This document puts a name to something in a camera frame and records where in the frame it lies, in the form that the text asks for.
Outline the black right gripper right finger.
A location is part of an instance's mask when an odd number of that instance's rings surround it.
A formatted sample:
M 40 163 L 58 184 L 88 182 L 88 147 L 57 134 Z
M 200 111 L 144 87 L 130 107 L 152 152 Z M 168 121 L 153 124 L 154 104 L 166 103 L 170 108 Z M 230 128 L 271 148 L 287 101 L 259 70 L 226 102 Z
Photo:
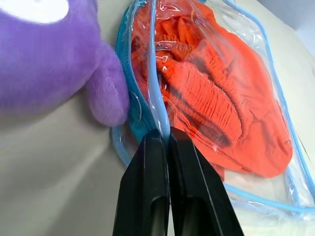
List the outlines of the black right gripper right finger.
M 167 159 L 175 235 L 242 236 L 219 174 L 186 132 L 171 128 Z

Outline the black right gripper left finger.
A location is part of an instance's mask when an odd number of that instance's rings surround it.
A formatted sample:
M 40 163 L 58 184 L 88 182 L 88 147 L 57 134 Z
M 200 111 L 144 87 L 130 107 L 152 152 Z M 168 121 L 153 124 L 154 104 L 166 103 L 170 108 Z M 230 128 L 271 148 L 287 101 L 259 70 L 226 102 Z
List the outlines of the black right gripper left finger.
M 143 137 L 121 178 L 113 235 L 165 236 L 169 207 L 166 151 L 155 129 Z

